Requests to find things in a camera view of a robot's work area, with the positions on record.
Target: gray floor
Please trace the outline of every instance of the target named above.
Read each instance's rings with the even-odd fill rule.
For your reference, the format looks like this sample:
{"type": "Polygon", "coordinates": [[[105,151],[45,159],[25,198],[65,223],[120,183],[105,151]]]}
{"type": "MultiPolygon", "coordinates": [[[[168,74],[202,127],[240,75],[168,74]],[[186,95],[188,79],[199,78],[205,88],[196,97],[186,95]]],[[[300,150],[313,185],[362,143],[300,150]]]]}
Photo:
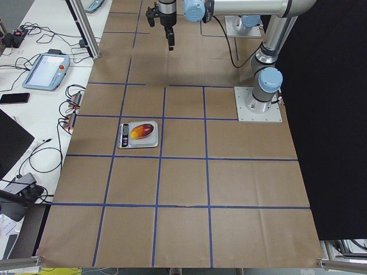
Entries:
{"type": "Polygon", "coordinates": [[[9,33],[19,27],[34,0],[0,0],[0,18],[9,33]]]}

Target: black curtain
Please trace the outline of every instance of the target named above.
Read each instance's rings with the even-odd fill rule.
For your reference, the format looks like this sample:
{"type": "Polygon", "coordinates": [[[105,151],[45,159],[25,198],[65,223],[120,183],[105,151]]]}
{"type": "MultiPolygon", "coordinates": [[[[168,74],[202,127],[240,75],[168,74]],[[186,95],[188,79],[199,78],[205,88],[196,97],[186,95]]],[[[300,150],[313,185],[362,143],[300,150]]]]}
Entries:
{"type": "Polygon", "coordinates": [[[320,239],[367,238],[366,14],[366,0],[318,0],[276,66],[320,239]]]}

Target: metal mounting plate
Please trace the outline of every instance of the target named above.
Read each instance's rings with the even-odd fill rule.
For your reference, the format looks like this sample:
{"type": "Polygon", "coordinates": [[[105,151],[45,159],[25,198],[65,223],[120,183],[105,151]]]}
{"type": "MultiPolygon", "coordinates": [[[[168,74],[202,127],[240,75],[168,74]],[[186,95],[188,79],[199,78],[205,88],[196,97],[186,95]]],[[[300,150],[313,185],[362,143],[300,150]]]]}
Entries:
{"type": "Polygon", "coordinates": [[[235,87],[237,116],[240,122],[265,122],[265,123],[281,123],[282,115],[280,114],[279,105],[272,104],[269,111],[261,115],[251,112],[245,105],[245,98],[252,93],[253,87],[235,87]]]}
{"type": "Polygon", "coordinates": [[[225,16],[225,28],[227,30],[228,37],[261,38],[259,27],[253,27],[250,31],[244,30],[242,32],[234,29],[233,22],[236,18],[236,15],[225,16]]]}

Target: blue joint cap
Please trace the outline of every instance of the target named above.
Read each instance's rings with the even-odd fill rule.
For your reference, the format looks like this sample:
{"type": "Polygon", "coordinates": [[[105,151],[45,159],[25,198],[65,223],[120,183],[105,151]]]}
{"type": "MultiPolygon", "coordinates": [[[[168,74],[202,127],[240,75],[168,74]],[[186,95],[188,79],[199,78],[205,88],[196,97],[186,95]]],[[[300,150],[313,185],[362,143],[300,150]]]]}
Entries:
{"type": "Polygon", "coordinates": [[[260,16],[259,15],[243,15],[242,18],[242,25],[247,28],[253,28],[258,23],[260,23],[260,16]]]}
{"type": "Polygon", "coordinates": [[[259,85],[267,93],[275,93],[283,83],[283,75],[273,67],[267,67],[259,75],[259,85]]]}
{"type": "Polygon", "coordinates": [[[183,16],[190,22],[202,20],[205,14],[205,6],[201,0],[184,0],[183,16]]]}

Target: smartphone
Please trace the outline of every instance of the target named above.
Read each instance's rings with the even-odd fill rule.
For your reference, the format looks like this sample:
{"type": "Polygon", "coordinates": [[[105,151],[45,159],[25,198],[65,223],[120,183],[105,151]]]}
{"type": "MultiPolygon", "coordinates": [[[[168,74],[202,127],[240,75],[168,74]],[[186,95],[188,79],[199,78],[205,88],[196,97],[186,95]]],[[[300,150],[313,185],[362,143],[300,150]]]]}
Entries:
{"type": "Polygon", "coordinates": [[[27,103],[29,95],[29,93],[8,93],[2,95],[0,104],[27,103]]]}

